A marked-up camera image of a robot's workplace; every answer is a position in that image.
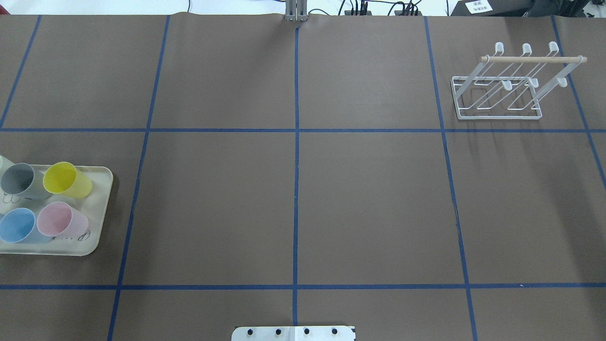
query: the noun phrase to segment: white label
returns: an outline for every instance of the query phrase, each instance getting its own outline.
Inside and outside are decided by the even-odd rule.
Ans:
[[[469,9],[469,13],[471,14],[492,11],[492,7],[490,7],[488,0],[475,0],[471,2],[466,2],[465,5]]]

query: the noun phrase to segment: cup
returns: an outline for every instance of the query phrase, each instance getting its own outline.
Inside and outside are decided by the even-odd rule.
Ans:
[[[46,199],[50,197],[44,189],[44,175],[27,163],[10,166],[2,175],[0,186],[7,194],[17,195],[28,199]]]
[[[40,211],[36,225],[49,237],[78,238],[88,230],[88,218],[63,201],[56,201]]]
[[[32,210],[16,208],[0,220],[0,239],[6,243],[44,244],[52,238],[38,231]]]
[[[15,163],[0,155],[0,177],[6,172],[6,170],[14,165]]]
[[[44,174],[44,188],[52,194],[82,199],[93,190],[93,182],[69,162],[50,166]]]

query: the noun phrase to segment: pink cup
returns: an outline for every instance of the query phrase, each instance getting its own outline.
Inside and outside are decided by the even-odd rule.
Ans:
[[[36,225],[40,233],[49,237],[78,238],[88,230],[88,218],[63,201],[57,201],[40,211]]]

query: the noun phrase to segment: wooden rod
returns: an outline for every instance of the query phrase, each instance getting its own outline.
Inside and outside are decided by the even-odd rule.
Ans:
[[[587,62],[587,57],[480,57],[480,62],[531,62],[531,63],[577,63]]]

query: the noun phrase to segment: tray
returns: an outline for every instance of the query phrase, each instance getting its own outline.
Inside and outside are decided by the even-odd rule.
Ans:
[[[50,165],[32,164],[34,169],[45,173]],[[31,255],[72,255],[83,256],[93,252],[99,244],[101,228],[105,218],[105,210],[112,191],[113,174],[106,167],[76,166],[82,173],[93,181],[93,190],[84,199],[51,195],[45,200],[32,200],[4,194],[0,203],[0,213],[6,214],[15,208],[29,208],[36,215],[44,206],[64,201],[88,217],[88,231],[79,238],[54,238],[46,244],[5,243],[0,240],[0,254],[31,254]]]

